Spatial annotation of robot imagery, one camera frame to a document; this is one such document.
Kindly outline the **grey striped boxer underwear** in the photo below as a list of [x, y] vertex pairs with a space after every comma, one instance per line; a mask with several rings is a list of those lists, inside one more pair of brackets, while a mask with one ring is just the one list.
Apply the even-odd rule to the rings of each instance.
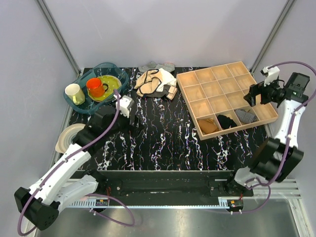
[[257, 116], [251, 112], [247, 112], [243, 109], [235, 110], [235, 114], [239, 121], [245, 124], [254, 123], [257, 121]]

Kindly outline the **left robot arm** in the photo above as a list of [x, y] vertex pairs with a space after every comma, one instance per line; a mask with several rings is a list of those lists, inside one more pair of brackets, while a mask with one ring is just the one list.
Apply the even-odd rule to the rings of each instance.
[[14, 198], [20, 212], [17, 231], [24, 237], [22, 221], [26, 218], [34, 229], [45, 230], [70, 204], [85, 196], [106, 199], [100, 207], [107, 206], [111, 197], [107, 179], [96, 170], [88, 171], [75, 183], [65, 183], [84, 163], [89, 161], [103, 145], [105, 139], [116, 132], [136, 132], [143, 129], [139, 118], [124, 106], [103, 106], [91, 116], [88, 123], [74, 137], [62, 157], [29, 188], [20, 187]]

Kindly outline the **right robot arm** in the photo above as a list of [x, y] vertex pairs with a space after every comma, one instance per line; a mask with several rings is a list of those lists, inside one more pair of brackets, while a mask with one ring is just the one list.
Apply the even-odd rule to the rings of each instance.
[[282, 117], [276, 121], [275, 135], [267, 138], [254, 154], [253, 162], [245, 168], [231, 174], [231, 179], [224, 183], [228, 195], [235, 196], [240, 191], [256, 185], [269, 185], [282, 182], [302, 160], [304, 153], [298, 149], [297, 133], [300, 118], [305, 111], [308, 96], [304, 94], [310, 81], [309, 76], [292, 73], [284, 87], [278, 80], [270, 84], [253, 84], [244, 99], [255, 106], [256, 96], [261, 96], [261, 104], [275, 102]]

